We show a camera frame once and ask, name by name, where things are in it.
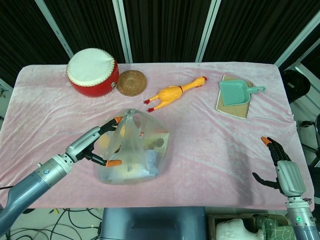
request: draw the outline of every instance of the black curtain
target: black curtain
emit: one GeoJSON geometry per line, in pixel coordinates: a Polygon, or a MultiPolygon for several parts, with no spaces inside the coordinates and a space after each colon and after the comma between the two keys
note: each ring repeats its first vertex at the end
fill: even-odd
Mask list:
{"type": "Polygon", "coordinates": [[[71,50],[99,48],[118,63],[125,57],[111,0],[45,0],[71,50]]]}
{"type": "Polygon", "coordinates": [[[133,62],[194,62],[210,2],[124,0],[133,62]]]}
{"type": "Polygon", "coordinates": [[[310,52],[301,63],[320,79],[320,45],[310,52]]]}
{"type": "Polygon", "coordinates": [[[274,64],[319,10],[319,0],[222,0],[203,61],[274,64]]]}
{"type": "Polygon", "coordinates": [[[0,78],[14,86],[32,64],[67,64],[69,57],[34,0],[0,0],[0,78]]]}
{"type": "Polygon", "coordinates": [[[294,64],[320,38],[320,24],[303,40],[294,52],[279,67],[281,71],[294,64]]]}

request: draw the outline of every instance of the robotic hand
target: robotic hand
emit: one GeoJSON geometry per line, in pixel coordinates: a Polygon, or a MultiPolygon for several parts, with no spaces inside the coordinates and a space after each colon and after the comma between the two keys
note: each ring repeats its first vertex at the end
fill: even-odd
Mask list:
{"type": "Polygon", "coordinates": [[[316,219],[309,204],[301,197],[306,186],[297,164],[291,161],[278,142],[264,136],[261,140],[270,150],[277,178],[273,182],[261,179],[255,172],[252,175],[260,184],[279,189],[288,198],[286,208],[297,240],[320,240],[316,219]]]}
{"type": "Polygon", "coordinates": [[[70,171],[73,164],[86,158],[99,165],[112,167],[121,165],[121,160],[104,160],[92,153],[94,143],[108,132],[116,130],[123,117],[115,117],[102,127],[96,126],[66,148],[64,154],[55,155],[44,164],[38,163],[38,169],[17,183],[8,192],[6,206],[0,210],[0,237],[3,236],[32,203],[59,182],[70,171]]]}

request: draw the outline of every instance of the cable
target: cable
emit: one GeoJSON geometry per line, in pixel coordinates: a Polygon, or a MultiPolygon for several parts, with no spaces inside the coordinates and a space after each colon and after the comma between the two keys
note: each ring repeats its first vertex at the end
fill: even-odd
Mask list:
{"type": "Polygon", "coordinates": [[[102,218],[100,218],[100,217],[98,217],[98,216],[96,216],[96,215],[94,215],[90,210],[91,209],[89,209],[89,208],[86,208],[86,210],[92,215],[92,216],[94,216],[94,217],[96,217],[97,219],[100,219],[101,221],[102,221],[102,218]]]}
{"type": "Polygon", "coordinates": [[[10,188],[12,188],[12,187],[14,187],[14,186],[3,186],[3,187],[0,187],[0,190],[3,190],[3,189],[10,189],[10,188]]]}
{"type": "Polygon", "coordinates": [[[33,231],[48,231],[48,232],[51,232],[51,234],[54,233],[54,234],[63,236],[63,237],[65,237],[66,239],[74,240],[74,239],[72,239],[71,237],[68,237],[68,236],[66,236],[66,235],[57,233],[57,232],[55,232],[55,231],[53,231],[53,230],[49,230],[49,229],[36,229],[36,228],[28,228],[28,229],[25,229],[25,230],[18,231],[18,232],[16,232],[16,233],[12,234],[11,237],[12,237],[13,235],[18,234],[18,233],[21,233],[21,232],[24,232],[24,231],[30,231],[30,230],[33,230],[33,231]]]}
{"type": "Polygon", "coordinates": [[[52,236],[53,236],[53,234],[55,233],[54,230],[55,230],[57,224],[59,223],[60,219],[62,218],[62,216],[65,214],[65,212],[66,212],[66,210],[64,210],[64,211],[61,213],[60,217],[58,218],[58,220],[57,220],[56,223],[54,224],[54,226],[53,226],[53,228],[52,228],[52,232],[51,232],[51,234],[50,234],[50,240],[52,240],[52,236]]]}
{"type": "MultiPolygon", "coordinates": [[[[96,238],[92,238],[90,240],[97,240],[100,236],[96,236],[96,238]]],[[[120,238],[103,238],[103,239],[108,239],[108,240],[124,240],[124,239],[120,239],[120,238]]]]}
{"type": "Polygon", "coordinates": [[[77,226],[77,225],[75,225],[71,220],[70,211],[68,211],[68,218],[69,218],[70,223],[78,229],[99,229],[97,226],[77,226]]]}
{"type": "Polygon", "coordinates": [[[62,208],[63,210],[66,210],[67,212],[86,212],[88,211],[87,209],[83,210],[70,210],[70,208],[62,208]]]}
{"type": "MultiPolygon", "coordinates": [[[[42,230],[45,230],[46,228],[49,228],[49,227],[51,227],[51,226],[53,226],[53,225],[54,225],[54,224],[51,224],[51,225],[49,225],[49,226],[45,226],[44,228],[42,228],[42,230]]],[[[78,232],[75,228],[73,228],[72,226],[69,226],[69,225],[66,225],[66,224],[62,224],[62,223],[58,223],[57,225],[65,226],[65,227],[68,227],[68,228],[73,229],[73,230],[76,232],[76,234],[79,236],[80,240],[82,240],[79,232],[78,232]]],[[[35,239],[39,233],[40,233],[40,231],[39,231],[36,235],[34,235],[33,238],[35,239]]]]}
{"type": "Polygon", "coordinates": [[[21,230],[21,229],[23,229],[25,231],[36,231],[37,234],[43,234],[43,235],[45,235],[45,238],[47,240],[49,240],[49,237],[47,236],[47,234],[45,234],[41,229],[38,230],[38,229],[35,229],[35,228],[20,227],[20,228],[17,228],[15,230],[12,230],[12,232],[16,232],[17,230],[21,230]]]}
{"type": "Polygon", "coordinates": [[[312,204],[312,199],[311,198],[304,198],[302,200],[307,202],[309,205],[312,204]]]}
{"type": "Polygon", "coordinates": [[[5,233],[5,237],[6,237],[6,240],[11,240],[11,230],[9,229],[6,233],[5,233]]]}
{"type": "Polygon", "coordinates": [[[20,236],[20,237],[18,237],[16,240],[22,239],[22,238],[24,238],[24,237],[26,237],[26,238],[29,238],[29,239],[33,240],[33,239],[32,239],[32,237],[30,237],[29,235],[23,235],[23,236],[20,236]]]}
{"type": "Polygon", "coordinates": [[[90,240],[98,240],[98,238],[100,238],[100,234],[98,236],[91,238],[90,240]]]}

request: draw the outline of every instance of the plastic bag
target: plastic bag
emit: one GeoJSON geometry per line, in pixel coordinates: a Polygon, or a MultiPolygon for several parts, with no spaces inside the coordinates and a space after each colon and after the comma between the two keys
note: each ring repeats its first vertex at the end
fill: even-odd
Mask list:
{"type": "Polygon", "coordinates": [[[115,131],[102,135],[96,152],[105,160],[121,160],[119,166],[99,166],[105,184],[133,184],[160,174],[169,140],[168,129],[157,119],[136,109],[125,109],[115,131]]]}

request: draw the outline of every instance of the pink towel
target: pink towel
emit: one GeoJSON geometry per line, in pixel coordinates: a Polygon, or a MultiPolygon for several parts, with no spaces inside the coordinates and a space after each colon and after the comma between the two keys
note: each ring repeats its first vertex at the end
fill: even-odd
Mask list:
{"type": "MultiPolygon", "coordinates": [[[[240,62],[119,64],[120,72],[139,70],[146,90],[127,97],[117,90],[89,98],[68,82],[65,65],[31,65],[17,78],[0,132],[0,187],[14,185],[95,126],[124,108],[146,111],[144,105],[162,88],[206,76],[169,106],[150,114],[170,129],[166,167],[158,178],[136,185],[107,185],[96,165],[83,159],[32,208],[219,206],[285,209],[278,190],[260,185],[258,173],[274,181],[276,171],[261,136],[268,136],[300,167],[305,198],[314,189],[279,71],[275,65],[240,62]],[[237,119],[215,110],[218,82],[225,74],[248,79],[266,91],[252,95],[248,117],[237,119]]],[[[7,190],[0,203],[7,202],[7,190]]]]}

